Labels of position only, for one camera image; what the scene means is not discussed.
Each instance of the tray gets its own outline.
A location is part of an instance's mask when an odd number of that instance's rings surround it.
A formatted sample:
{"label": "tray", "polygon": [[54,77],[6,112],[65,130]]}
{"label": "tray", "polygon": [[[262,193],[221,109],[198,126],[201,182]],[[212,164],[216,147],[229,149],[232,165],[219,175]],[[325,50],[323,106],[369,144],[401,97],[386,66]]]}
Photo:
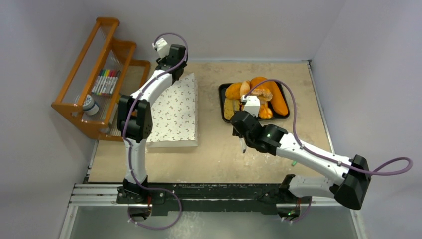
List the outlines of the tray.
{"label": "tray", "polygon": [[[223,121],[224,122],[227,122],[227,123],[230,123],[230,119],[226,119],[224,117],[225,91],[227,90],[227,88],[231,84],[232,83],[222,84],[218,88],[218,94],[220,95],[219,98],[220,98],[220,107],[221,107],[221,117],[223,118]],[[269,118],[269,119],[262,119],[262,118],[258,117],[258,120],[262,120],[262,121],[264,121],[264,120],[279,120],[279,119],[285,119],[285,118],[289,117],[289,115],[290,115],[290,109],[289,109],[289,105],[287,104],[287,101],[286,101],[286,96],[284,95],[283,87],[279,83],[277,83],[277,86],[280,88],[281,95],[283,96],[283,99],[286,102],[287,111],[288,111],[287,112],[287,115],[282,116],[282,115],[279,115],[278,113],[274,112],[273,106],[271,105],[270,102],[268,102],[268,107],[273,111],[273,116],[271,118]]]}

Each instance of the wooden shelf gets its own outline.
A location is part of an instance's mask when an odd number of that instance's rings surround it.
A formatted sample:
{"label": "wooden shelf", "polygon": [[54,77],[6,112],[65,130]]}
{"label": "wooden shelf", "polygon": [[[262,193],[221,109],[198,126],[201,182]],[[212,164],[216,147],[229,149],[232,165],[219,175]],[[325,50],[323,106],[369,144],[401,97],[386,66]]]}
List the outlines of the wooden shelf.
{"label": "wooden shelf", "polygon": [[[82,47],[56,100],[51,106],[70,121],[86,136],[98,140],[122,141],[115,131],[115,112],[120,97],[120,89],[130,65],[145,67],[140,86],[150,69],[150,62],[133,59],[136,43],[114,37],[120,22],[113,17],[98,17]],[[119,69],[121,75],[111,96],[92,97],[99,105],[99,111],[88,116],[82,110],[85,97],[91,94],[94,82],[103,68]]]}

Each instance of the white wall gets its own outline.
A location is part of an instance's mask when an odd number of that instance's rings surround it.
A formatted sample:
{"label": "white wall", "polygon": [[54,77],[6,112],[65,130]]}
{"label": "white wall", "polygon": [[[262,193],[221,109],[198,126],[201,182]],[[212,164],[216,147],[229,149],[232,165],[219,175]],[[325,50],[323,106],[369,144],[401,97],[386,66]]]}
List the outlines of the white wall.
{"label": "white wall", "polygon": [[118,36],[155,60],[163,32],[184,36],[190,60],[308,60],[345,0],[88,0],[92,15],[119,18]]}
{"label": "white wall", "polygon": [[80,0],[0,1],[0,238],[57,238],[93,140],[55,112],[95,19]]}
{"label": "white wall", "polygon": [[313,61],[337,153],[361,154],[372,169],[415,161],[407,174],[373,177],[362,208],[371,238],[422,235],[421,9],[420,0],[348,0]]}

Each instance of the beige table surface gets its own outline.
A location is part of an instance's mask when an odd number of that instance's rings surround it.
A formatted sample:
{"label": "beige table surface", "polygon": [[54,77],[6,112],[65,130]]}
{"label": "beige table surface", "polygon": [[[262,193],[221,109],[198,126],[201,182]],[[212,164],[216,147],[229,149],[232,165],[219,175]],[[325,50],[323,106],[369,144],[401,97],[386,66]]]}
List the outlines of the beige table surface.
{"label": "beige table surface", "polygon": [[[142,69],[130,69],[122,93],[137,90]],[[189,183],[280,183],[286,174],[318,176],[288,159],[247,149],[240,151],[232,127],[221,119],[218,87],[223,83],[250,80],[257,76],[276,78],[289,85],[298,105],[297,131],[308,143],[330,150],[306,63],[189,62],[184,74],[194,73],[198,81],[199,146],[154,148],[146,154],[150,182]],[[292,100],[286,91],[292,111]],[[287,119],[265,121],[292,131],[293,114]],[[126,173],[123,142],[100,141],[89,182],[122,182]]]}

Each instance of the patterned box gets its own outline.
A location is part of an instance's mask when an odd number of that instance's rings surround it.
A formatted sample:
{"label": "patterned box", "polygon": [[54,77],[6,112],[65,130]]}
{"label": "patterned box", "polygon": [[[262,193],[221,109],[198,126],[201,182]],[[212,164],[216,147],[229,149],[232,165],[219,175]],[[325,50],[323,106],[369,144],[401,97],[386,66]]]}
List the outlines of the patterned box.
{"label": "patterned box", "polygon": [[198,146],[198,88],[194,74],[181,77],[151,107],[147,147]]}

